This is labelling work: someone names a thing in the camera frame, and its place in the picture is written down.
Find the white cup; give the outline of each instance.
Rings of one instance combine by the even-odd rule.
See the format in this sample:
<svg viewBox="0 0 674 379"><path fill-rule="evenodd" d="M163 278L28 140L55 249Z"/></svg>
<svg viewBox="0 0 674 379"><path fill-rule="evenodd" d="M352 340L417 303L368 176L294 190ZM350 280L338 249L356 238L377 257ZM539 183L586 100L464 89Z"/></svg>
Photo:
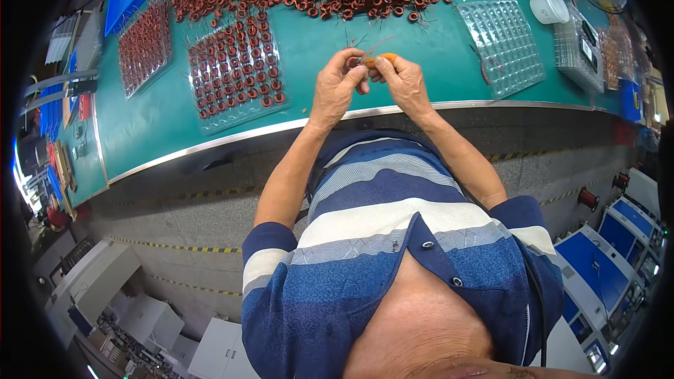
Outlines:
<svg viewBox="0 0 674 379"><path fill-rule="evenodd" d="M569 22L569 10L564 0L529 0L529 6L541 24Z"/></svg>

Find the man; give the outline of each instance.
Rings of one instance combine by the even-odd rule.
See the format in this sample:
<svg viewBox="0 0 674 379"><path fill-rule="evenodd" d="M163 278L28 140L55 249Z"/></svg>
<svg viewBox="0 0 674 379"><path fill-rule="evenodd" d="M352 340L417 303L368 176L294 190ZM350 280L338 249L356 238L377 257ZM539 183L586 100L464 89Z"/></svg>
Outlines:
<svg viewBox="0 0 674 379"><path fill-rule="evenodd" d="M432 145L365 131L324 146L353 89L369 92L366 67L345 69L362 55L342 50L318 74L309 121L270 176L243 244L243 344L257 374L572 374L510 366L529 364L561 316L555 250L536 200L507 198L491 164L435 112L417 64L377 57L369 75ZM298 243L305 189L309 225Z"/></svg>

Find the man's right arm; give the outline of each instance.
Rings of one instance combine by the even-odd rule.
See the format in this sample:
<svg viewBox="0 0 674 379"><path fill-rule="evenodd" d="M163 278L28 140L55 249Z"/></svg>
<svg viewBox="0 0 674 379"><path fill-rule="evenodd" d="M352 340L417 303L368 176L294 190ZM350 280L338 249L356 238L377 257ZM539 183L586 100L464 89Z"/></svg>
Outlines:
<svg viewBox="0 0 674 379"><path fill-rule="evenodd" d="M452 175L487 209L505 202L506 190L492 165L431 106L421 67L400 56L393 64L376 57L375 65L393 100L433 141Z"/></svg>

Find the green workbench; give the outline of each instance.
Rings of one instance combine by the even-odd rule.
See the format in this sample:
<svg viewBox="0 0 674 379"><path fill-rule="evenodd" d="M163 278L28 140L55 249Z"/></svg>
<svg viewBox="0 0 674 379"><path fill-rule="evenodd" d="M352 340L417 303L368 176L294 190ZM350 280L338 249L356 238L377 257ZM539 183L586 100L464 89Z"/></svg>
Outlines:
<svg viewBox="0 0 674 379"><path fill-rule="evenodd" d="M595 94L591 97L555 68L553 26L539 23L529 7L529 0L518 0L531 26L546 79L539 84L502 100L498 105L547 105L553 107L599 107L617 113L619 101ZM605 13L580 1L580 11L597 27L608 26ZM344 22L333 17L328 21L311 19L305 13L274 6L268 12L272 32L280 55L283 91L291 100L290 107L238 126L204 136L191 95L186 74L189 71L184 39L194 39L212 29L209 18L197 23L171 22L173 59L148 85L144 85L128 101L124 97L118 63L117 36L104 41L96 92L96 114L100 153L103 156L107 183L139 172L174 157L215 147L235 140L302 126L311 110L316 74L330 56L346 46L344 29L356 41L367 35L361 49L368 49L381 39L395 35L377 48L378 53L392 52L419 63L424 71L431 100L438 108L483 106L491 99L481 75L478 59L470 48L468 30L456 9L444 2L427 10L429 21L421 29L406 16L386 20L368 20L357 16ZM367 96L354 95L347 117L397 112L385 85L373 85ZM91 166L97 156L90 154ZM75 167L78 184L88 196L105 187L97 181L81 181L91 172Z"/></svg>

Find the man's neck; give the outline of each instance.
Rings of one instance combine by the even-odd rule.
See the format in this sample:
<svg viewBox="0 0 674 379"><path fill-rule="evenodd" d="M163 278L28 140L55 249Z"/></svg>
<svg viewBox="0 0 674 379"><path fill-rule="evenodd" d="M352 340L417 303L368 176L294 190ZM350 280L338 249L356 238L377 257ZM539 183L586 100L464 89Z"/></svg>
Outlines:
<svg viewBox="0 0 674 379"><path fill-rule="evenodd" d="M405 378L444 359L488 357L491 337L466 301L407 251L356 340L344 378Z"/></svg>

